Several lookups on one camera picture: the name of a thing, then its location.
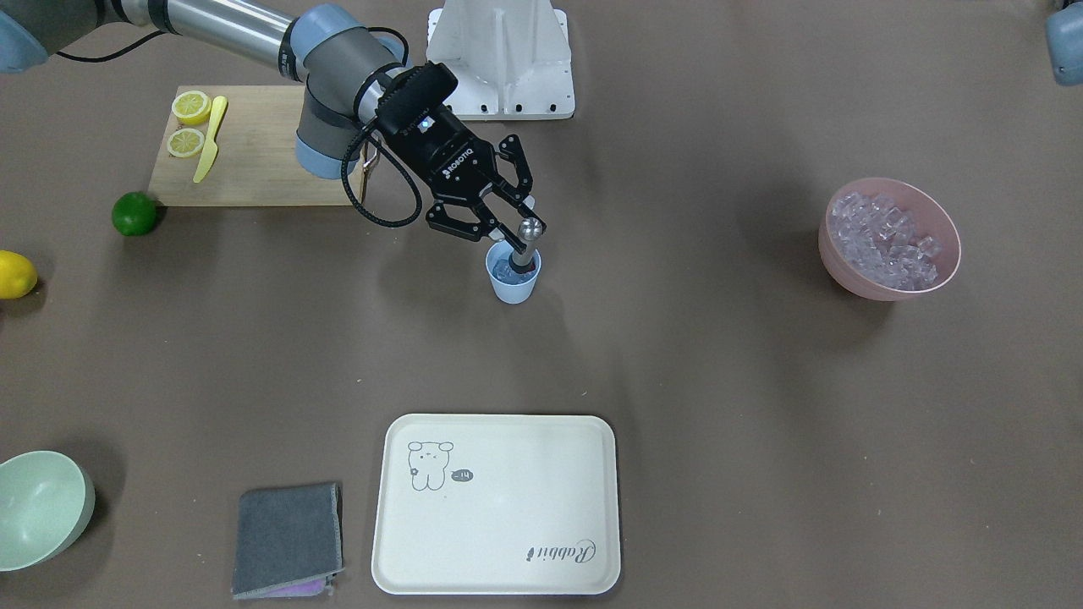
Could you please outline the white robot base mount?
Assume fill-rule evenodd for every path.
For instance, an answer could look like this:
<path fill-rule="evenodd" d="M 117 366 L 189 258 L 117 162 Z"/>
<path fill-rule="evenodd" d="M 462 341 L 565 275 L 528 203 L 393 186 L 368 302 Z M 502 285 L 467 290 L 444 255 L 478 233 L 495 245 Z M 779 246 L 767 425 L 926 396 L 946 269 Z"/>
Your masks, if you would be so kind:
<path fill-rule="evenodd" d="M 446 1 L 429 14 L 426 59 L 458 85 L 445 103 L 464 121 L 574 116 L 566 12 L 549 1 Z"/>

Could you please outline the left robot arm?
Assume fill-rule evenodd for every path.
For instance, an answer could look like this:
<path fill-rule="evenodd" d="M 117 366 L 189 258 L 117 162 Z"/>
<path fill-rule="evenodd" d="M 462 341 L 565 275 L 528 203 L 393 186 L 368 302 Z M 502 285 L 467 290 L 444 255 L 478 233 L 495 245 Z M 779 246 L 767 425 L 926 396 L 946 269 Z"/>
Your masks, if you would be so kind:
<path fill-rule="evenodd" d="M 1045 37 L 1053 79 L 1062 86 L 1082 85 L 1082 1 L 1053 1 Z"/>

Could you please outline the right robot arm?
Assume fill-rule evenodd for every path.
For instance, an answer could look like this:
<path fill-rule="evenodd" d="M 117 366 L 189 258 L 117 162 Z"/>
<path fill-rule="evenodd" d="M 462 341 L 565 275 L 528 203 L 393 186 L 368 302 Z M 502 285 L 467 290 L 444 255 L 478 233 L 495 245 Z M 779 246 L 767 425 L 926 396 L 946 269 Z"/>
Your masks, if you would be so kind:
<path fill-rule="evenodd" d="M 495 195 L 545 231 L 531 208 L 533 181 L 519 139 L 491 144 L 473 134 L 448 107 L 458 85 L 448 67 L 409 65 L 404 39 L 392 46 L 393 30 L 363 25 L 336 4 L 293 17 L 251 1 L 4 1 L 3 72 L 42 65 L 110 23 L 220 47 L 305 85 L 295 158 L 313 176 L 339 180 L 349 203 L 376 225 L 423 218 L 455 238 L 506 239 L 516 254 L 531 252 L 533 243 L 485 205 Z M 409 185 L 415 208 L 405 219 L 377 217 L 349 185 L 366 142 Z"/>

